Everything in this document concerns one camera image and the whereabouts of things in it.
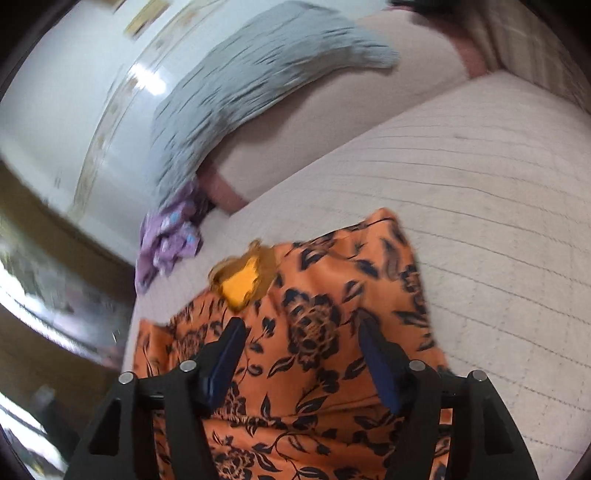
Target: pillow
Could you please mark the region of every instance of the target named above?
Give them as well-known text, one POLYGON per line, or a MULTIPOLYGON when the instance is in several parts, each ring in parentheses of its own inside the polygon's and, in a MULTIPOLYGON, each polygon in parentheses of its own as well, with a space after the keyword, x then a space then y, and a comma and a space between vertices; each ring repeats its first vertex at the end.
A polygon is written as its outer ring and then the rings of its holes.
POLYGON ((238 211, 357 135, 486 73, 467 33, 442 20, 381 11, 358 24, 396 45, 398 67, 333 72, 224 138, 197 172, 219 208, 238 211))
POLYGON ((228 133, 297 88, 343 67, 392 67, 398 54, 334 10, 288 1, 215 47, 157 108, 150 162, 156 207, 228 133))

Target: metal screw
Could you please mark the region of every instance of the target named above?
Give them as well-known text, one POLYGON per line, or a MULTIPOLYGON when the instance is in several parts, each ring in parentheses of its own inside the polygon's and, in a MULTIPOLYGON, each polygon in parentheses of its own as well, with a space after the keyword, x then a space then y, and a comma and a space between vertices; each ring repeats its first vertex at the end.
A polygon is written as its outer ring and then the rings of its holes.
POLYGON ((477 380, 479 382, 484 382, 484 380, 488 378, 487 374, 482 370, 474 370, 472 372, 472 377, 474 378, 474 380, 477 380))
POLYGON ((185 360, 181 364, 181 370, 183 372, 190 372, 191 370, 195 370, 196 366, 197 366, 197 364, 195 363, 195 360, 185 360))
POLYGON ((410 370, 413 370, 414 372, 422 372, 425 370, 425 364, 420 360, 411 360, 408 366, 410 367, 410 370))
POLYGON ((134 375, 132 372, 124 372, 119 376, 119 383, 120 384, 127 384, 134 379, 134 375))

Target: orange floral fabric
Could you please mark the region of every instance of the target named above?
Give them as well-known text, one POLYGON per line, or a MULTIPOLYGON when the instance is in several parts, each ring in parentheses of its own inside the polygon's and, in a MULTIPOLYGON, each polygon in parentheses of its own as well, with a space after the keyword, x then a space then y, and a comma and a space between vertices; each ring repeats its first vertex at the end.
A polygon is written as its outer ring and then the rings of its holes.
MULTIPOLYGON (((379 401, 359 348, 358 321, 376 319, 411 359, 446 369, 412 249, 395 215, 381 209, 357 225, 274 252, 275 281, 240 313, 205 291, 166 327, 142 321, 135 373, 166 373, 239 316, 246 347, 224 406, 204 421, 220 478, 382 479, 403 419, 379 401)), ((450 419, 442 411, 433 480, 444 478, 450 419)), ((155 421, 161 476, 172 479, 165 419, 155 421)))

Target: blue gripper pad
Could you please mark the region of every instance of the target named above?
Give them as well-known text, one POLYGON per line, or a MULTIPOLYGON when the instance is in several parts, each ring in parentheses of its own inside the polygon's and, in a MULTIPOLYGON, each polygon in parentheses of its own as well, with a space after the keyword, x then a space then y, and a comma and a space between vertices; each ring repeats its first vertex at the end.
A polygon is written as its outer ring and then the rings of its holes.
POLYGON ((388 342, 382 336, 379 327, 367 322, 361 322, 359 325, 359 346, 380 401, 390 412, 398 414, 403 404, 402 388, 408 359, 404 362, 403 359, 395 359, 388 355, 388 342))
POLYGON ((219 342, 225 343, 224 349, 211 374, 204 379, 203 390, 209 408, 213 410, 223 405, 226 393, 232 382, 236 366, 244 350, 246 327, 242 319, 232 319, 222 333, 219 342))

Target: purple floral fabric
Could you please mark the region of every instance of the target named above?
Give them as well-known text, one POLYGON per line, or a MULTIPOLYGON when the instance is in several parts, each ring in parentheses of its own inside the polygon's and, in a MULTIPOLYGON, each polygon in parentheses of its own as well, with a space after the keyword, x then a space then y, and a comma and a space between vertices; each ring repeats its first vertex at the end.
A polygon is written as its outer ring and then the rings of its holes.
POLYGON ((194 257, 203 239, 199 224, 207 213, 209 202, 196 178, 188 181, 166 207, 150 212, 141 226, 141 244, 135 263, 135 290, 144 294, 154 277, 169 275, 174 264, 194 257))

